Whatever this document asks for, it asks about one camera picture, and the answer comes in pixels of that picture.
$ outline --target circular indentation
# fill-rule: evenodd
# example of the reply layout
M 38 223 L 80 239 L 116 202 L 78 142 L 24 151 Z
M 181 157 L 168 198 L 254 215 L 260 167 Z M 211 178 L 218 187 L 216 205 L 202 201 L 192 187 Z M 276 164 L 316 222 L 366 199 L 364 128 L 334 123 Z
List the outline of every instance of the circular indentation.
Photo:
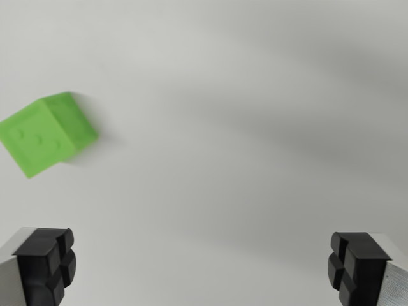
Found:
M 43 142 L 43 139 L 40 135 L 34 135 L 33 136 L 33 144 L 35 145 L 41 145 Z
M 13 131 L 14 137 L 17 139 L 23 139 L 24 138 L 24 132 L 22 129 L 15 129 Z
M 58 140 L 54 140 L 54 141 L 52 142 L 52 144 L 53 144 L 53 146 L 54 146 L 54 148 L 55 148 L 56 150 L 58 150 L 59 148 L 61 148 L 61 143 L 60 143 Z

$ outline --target cube face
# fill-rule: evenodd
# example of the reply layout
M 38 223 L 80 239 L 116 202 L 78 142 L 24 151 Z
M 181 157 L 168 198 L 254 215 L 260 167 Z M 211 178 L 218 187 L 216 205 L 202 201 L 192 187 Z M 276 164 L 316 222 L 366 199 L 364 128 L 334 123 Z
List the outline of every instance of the cube face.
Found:
M 75 147 L 42 101 L 0 123 L 0 140 L 32 177 L 75 153 Z
M 98 137 L 98 134 L 88 123 L 85 115 L 81 112 L 69 92 L 56 94 L 42 100 L 76 149 L 83 149 Z
M 96 138 L 70 93 L 39 99 L 0 122 L 0 140 L 27 177 L 75 155 Z

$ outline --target green cube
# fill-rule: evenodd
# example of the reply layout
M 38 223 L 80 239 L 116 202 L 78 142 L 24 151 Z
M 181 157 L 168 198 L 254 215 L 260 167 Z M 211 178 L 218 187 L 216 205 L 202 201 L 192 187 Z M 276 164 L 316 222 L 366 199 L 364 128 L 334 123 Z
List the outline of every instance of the green cube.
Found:
M 39 99 L 0 122 L 0 140 L 27 177 L 74 156 L 97 137 L 68 92 Z

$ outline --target white surface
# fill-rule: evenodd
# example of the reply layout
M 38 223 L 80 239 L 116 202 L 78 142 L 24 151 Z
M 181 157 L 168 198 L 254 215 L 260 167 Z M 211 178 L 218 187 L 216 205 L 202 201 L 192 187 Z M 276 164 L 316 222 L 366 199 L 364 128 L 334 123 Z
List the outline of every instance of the white surface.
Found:
M 334 231 L 403 251 L 405 1 L 1 0 L 0 120 L 62 91 L 101 133 L 27 180 L 0 241 L 70 227 L 64 306 L 339 305 Z

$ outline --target black rubber pad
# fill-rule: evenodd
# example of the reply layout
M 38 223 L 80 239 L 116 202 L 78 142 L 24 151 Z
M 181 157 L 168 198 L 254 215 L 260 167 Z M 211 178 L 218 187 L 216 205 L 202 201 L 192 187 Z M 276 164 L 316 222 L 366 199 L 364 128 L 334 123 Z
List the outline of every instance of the black rubber pad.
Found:
M 27 306 L 58 306 L 75 275 L 72 231 L 38 228 L 15 251 Z
M 342 305 L 376 306 L 391 258 L 368 233 L 334 233 L 331 247 L 328 275 Z

